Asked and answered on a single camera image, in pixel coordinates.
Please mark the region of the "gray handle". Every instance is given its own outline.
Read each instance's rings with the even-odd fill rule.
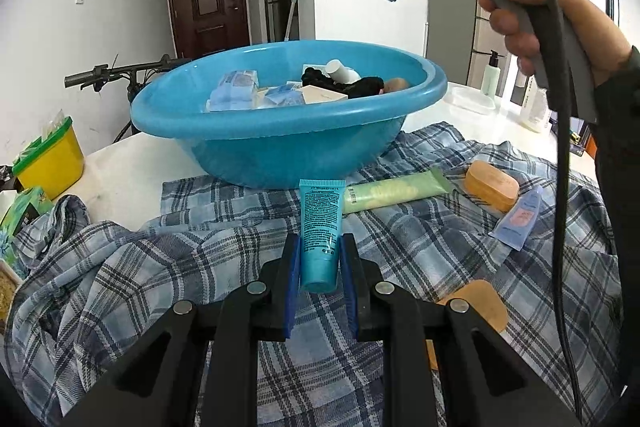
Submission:
[[[500,8],[507,9],[516,14],[520,23],[520,29],[526,33],[533,34],[533,26],[527,11],[522,5],[510,0],[493,0]],[[587,55],[580,45],[578,36],[569,20],[564,17],[564,47],[569,61],[572,81],[574,83],[575,103],[578,117],[583,120],[595,123],[597,121],[597,111],[593,98],[593,76],[591,64]],[[536,83],[543,88],[548,88],[548,76],[542,56],[538,54],[532,58],[536,68]]]

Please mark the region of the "handlebar grip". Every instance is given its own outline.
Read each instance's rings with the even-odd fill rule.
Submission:
[[[168,65],[170,68],[179,68],[180,66],[189,64],[192,60],[192,58],[170,58]]]
[[[65,77],[65,87],[80,86],[89,80],[93,80],[95,74],[93,71],[85,71],[84,73],[70,74]]]
[[[540,87],[549,89],[549,107],[557,110],[555,96],[555,79],[560,75],[557,67],[557,51],[552,43],[554,15],[547,6],[522,6],[510,0],[493,0],[500,8],[505,8],[516,14],[520,29],[526,33],[536,35],[540,42],[540,51],[532,58],[536,69],[536,83]],[[573,116],[594,123],[597,120],[597,111],[594,99],[594,84],[591,73],[591,65],[586,52],[582,48],[578,36],[571,22],[564,17],[564,48],[572,77],[572,105]]]

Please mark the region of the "soap bar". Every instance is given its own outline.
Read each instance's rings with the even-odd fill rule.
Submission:
[[[404,78],[392,78],[385,82],[385,92],[402,91],[409,87],[411,87],[411,84],[409,84]]]
[[[302,91],[302,96],[305,97],[305,103],[335,102],[347,99],[347,95],[343,92],[329,91],[328,89],[311,85],[302,87],[300,91]]]
[[[520,186],[506,172],[476,160],[466,171],[465,189],[498,210],[509,212],[518,200]]]

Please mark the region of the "white bottle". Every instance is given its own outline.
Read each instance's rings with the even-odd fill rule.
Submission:
[[[498,87],[498,79],[500,78],[500,68],[498,67],[498,52],[491,50],[491,58],[489,58],[489,64],[484,68],[484,75],[482,76],[482,85],[480,91],[487,95],[492,100],[495,96],[495,91]]]
[[[535,132],[548,132],[551,128],[549,117],[551,117],[551,110],[546,103],[546,89],[538,87],[535,77],[532,76],[524,93],[520,123]]]
[[[338,84],[353,84],[360,80],[360,75],[356,73],[356,71],[351,68],[346,68],[343,66],[340,60],[334,58],[334,60],[329,60],[327,65],[324,67],[326,74],[328,74],[332,81],[337,82]]]

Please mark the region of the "human hand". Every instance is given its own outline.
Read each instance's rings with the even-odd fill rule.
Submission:
[[[513,0],[520,4],[544,4],[546,0]],[[516,15],[498,8],[492,0],[478,0],[482,8],[491,13],[491,28],[504,35],[504,43],[517,55],[518,66],[526,75],[535,74],[531,57],[540,52],[535,35],[520,31]],[[575,33],[591,62],[596,86],[620,70],[631,55],[631,44],[620,28],[589,0],[558,0],[561,9],[571,21]]]

